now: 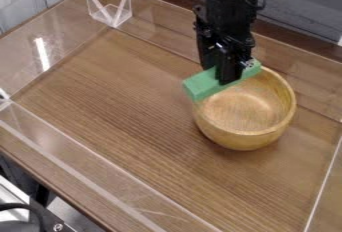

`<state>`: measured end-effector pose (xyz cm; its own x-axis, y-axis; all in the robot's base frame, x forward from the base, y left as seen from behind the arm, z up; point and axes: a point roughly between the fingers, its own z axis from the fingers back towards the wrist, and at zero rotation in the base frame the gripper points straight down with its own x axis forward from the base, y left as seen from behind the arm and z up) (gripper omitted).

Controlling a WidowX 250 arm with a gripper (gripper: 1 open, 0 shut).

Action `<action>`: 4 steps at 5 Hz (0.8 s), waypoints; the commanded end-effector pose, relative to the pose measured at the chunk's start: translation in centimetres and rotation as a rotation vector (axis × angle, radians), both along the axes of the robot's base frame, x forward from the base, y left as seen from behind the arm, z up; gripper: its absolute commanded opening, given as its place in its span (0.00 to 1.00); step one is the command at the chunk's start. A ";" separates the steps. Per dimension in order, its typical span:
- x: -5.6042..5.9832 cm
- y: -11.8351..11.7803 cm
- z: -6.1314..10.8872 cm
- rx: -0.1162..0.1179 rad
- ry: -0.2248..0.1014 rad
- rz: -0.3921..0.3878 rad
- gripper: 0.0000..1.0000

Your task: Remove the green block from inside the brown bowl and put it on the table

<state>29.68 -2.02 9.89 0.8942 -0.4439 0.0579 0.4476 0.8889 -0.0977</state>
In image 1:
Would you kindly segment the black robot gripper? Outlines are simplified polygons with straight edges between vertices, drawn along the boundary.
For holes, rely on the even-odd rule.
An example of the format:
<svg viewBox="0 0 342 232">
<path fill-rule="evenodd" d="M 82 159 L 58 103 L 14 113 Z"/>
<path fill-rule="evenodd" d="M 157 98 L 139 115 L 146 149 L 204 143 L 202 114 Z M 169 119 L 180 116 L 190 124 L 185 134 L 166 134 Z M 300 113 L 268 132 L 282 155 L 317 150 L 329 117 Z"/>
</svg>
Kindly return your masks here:
<svg viewBox="0 0 342 232">
<path fill-rule="evenodd" d="M 240 80 L 249 66 L 256 47 L 252 24 L 258 9 L 258 0 L 206 0 L 194 7 L 201 65 L 205 70 L 216 66 L 217 47 L 216 77 L 221 85 Z"/>
</svg>

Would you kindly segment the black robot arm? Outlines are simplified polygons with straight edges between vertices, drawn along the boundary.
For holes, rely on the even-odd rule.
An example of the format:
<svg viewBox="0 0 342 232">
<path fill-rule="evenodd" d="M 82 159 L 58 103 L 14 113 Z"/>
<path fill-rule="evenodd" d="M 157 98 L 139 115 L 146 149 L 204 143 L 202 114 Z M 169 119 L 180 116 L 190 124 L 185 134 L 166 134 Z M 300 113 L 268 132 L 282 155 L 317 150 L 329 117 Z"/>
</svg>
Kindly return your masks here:
<svg viewBox="0 0 342 232">
<path fill-rule="evenodd" d="M 260 0 L 205 0 L 194 7 L 201 65 L 216 69 L 221 85 L 242 78 L 252 60 L 256 39 L 252 26 L 264 8 Z"/>
</svg>

